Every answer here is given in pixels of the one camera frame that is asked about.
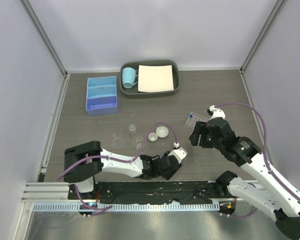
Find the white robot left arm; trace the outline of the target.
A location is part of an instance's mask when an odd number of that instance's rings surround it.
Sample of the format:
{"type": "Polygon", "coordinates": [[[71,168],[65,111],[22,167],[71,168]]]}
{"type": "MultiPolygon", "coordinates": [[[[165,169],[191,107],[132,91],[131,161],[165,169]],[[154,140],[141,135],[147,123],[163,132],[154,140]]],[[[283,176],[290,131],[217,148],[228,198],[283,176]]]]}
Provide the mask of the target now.
{"type": "Polygon", "coordinates": [[[90,141],[64,151],[64,172],[57,179],[74,184],[79,194],[90,200],[97,192],[94,176],[101,172],[142,180],[158,177],[170,180],[181,168],[187,154],[184,148],[176,147],[163,156],[126,156],[101,148],[99,141],[90,141]]]}

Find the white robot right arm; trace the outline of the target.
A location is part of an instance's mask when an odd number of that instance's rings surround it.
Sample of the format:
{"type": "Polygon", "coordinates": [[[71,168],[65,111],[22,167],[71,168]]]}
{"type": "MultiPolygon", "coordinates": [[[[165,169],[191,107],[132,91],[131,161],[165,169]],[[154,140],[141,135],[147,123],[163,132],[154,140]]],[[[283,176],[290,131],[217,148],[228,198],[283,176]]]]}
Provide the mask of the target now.
{"type": "Polygon", "coordinates": [[[227,170],[216,179],[216,193],[223,198],[241,198],[271,218],[289,239],[300,239],[300,191],[269,163],[261,149],[248,137],[237,136],[221,117],[197,121],[189,137],[192,146],[215,148],[226,160],[254,177],[264,191],[227,170]]]}

